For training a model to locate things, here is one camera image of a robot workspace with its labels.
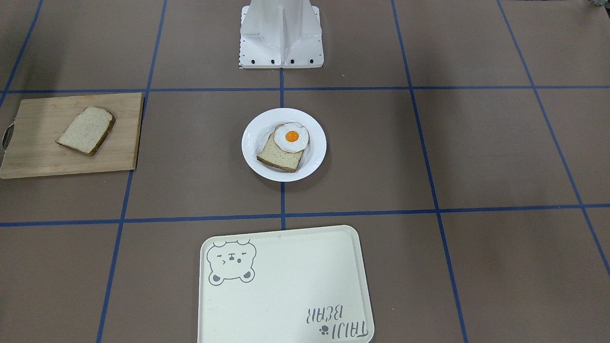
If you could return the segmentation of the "wooden cutting board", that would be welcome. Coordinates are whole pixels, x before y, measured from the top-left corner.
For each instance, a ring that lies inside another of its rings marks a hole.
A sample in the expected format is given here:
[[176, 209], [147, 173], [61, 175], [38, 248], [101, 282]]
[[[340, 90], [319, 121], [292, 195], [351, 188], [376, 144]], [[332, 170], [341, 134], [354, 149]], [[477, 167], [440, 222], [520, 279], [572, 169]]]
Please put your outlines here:
[[133, 170], [142, 92], [22, 100], [2, 179]]

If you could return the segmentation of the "bread slice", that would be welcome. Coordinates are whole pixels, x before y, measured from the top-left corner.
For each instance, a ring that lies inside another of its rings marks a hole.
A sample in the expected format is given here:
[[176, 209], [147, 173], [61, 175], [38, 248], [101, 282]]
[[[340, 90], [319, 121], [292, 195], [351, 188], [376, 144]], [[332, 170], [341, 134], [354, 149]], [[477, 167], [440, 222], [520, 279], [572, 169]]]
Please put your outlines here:
[[283, 170], [287, 173], [295, 173], [303, 158], [304, 150], [299, 152], [287, 152], [281, 149], [277, 144], [277, 140], [279, 139], [277, 131], [279, 128], [280, 125], [277, 125], [276, 128], [274, 128], [273, 133], [269, 135], [264, 147], [261, 152], [257, 154], [256, 158], [259, 162], [262, 162], [269, 167]]
[[55, 143], [93, 157], [116, 123], [115, 116], [100, 107], [86, 107], [64, 130]]

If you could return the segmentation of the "fried egg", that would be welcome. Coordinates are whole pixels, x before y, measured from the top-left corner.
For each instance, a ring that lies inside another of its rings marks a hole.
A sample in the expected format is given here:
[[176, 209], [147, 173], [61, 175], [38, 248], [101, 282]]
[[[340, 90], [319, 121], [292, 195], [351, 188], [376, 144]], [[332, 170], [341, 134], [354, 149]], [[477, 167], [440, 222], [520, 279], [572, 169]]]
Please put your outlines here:
[[310, 137], [305, 126], [300, 123], [284, 123], [276, 127], [274, 141], [288, 153], [299, 153], [307, 148]]

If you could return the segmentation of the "bread slice under egg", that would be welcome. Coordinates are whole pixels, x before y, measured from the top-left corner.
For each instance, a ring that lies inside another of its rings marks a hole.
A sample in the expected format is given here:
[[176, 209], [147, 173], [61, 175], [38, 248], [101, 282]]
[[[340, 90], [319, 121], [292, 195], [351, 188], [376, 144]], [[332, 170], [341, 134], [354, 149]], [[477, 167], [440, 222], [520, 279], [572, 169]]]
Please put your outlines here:
[[261, 152], [257, 154], [256, 158], [259, 162], [262, 162], [269, 167], [283, 170], [287, 173], [295, 173], [303, 158], [304, 150], [299, 152], [287, 152], [281, 149], [277, 144], [277, 140], [279, 139], [277, 131], [279, 128], [280, 125], [277, 125], [276, 128], [274, 128], [273, 133], [269, 135], [264, 147]]

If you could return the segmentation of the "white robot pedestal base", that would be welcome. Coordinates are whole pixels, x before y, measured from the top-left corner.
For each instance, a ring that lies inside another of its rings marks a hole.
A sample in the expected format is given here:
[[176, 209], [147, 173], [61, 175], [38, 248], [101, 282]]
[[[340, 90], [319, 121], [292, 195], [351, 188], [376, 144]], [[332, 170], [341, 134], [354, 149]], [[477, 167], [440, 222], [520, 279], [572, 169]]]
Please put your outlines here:
[[253, 0], [241, 9], [240, 68], [321, 68], [320, 9], [309, 0]]

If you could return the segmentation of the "cream bear serving tray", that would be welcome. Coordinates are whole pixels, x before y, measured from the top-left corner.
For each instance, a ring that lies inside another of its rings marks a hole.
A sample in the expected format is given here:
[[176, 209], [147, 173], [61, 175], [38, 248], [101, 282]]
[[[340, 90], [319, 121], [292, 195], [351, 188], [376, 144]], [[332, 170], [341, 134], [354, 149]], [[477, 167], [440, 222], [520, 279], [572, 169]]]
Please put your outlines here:
[[374, 334], [355, 228], [215, 236], [201, 245], [199, 343], [370, 343]]

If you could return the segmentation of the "white round plate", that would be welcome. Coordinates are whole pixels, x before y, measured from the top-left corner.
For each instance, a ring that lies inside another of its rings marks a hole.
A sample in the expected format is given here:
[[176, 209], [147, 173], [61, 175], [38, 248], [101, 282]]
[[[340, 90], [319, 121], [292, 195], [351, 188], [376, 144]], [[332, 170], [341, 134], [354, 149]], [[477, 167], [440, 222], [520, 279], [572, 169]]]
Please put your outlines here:
[[314, 173], [325, 160], [326, 134], [305, 111], [277, 108], [253, 119], [242, 134], [242, 154], [259, 176], [295, 182]]

